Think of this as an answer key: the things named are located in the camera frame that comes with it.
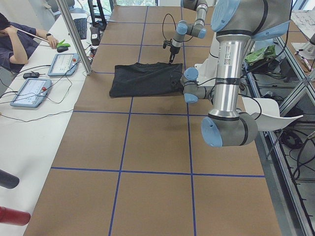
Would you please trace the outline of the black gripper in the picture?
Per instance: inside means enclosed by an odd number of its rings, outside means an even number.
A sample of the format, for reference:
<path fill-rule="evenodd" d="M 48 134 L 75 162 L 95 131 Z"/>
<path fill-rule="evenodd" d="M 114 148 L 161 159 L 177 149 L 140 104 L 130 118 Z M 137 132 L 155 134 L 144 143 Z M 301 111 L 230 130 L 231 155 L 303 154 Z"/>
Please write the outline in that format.
<path fill-rule="evenodd" d="M 172 88 L 174 92 L 183 92 L 183 85 L 181 79 L 172 80 Z"/>
<path fill-rule="evenodd" d="M 169 64 L 172 64 L 175 58 L 175 54 L 178 54 L 180 51 L 179 47 L 175 47 L 173 45 L 170 46 L 170 57 L 169 57 Z"/>

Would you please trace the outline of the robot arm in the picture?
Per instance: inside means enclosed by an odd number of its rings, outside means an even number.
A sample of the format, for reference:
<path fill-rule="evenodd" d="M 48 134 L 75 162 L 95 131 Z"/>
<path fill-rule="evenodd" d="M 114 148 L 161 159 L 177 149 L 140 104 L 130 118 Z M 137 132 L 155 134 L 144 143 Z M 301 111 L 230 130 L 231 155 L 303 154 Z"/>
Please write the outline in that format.
<path fill-rule="evenodd" d="M 179 53 L 180 47 L 184 42 L 186 35 L 204 38 L 207 30 L 205 29 L 205 18 L 208 12 L 208 5 L 205 0 L 182 0 L 181 7 L 196 12 L 196 19 L 193 24 L 189 24 L 184 20 L 178 22 L 175 27 L 175 34 L 169 41 L 165 40 L 163 47 L 170 46 L 169 63 L 174 61 L 175 56 Z"/>
<path fill-rule="evenodd" d="M 181 77 L 187 103 L 213 101 L 201 132 L 212 147 L 242 146 L 257 136 L 255 118 L 236 109 L 242 64 L 250 41 L 282 36 L 288 31 L 292 2 L 289 0 L 220 0 L 211 28 L 219 43 L 215 85 L 199 86 L 198 70 L 188 68 Z"/>

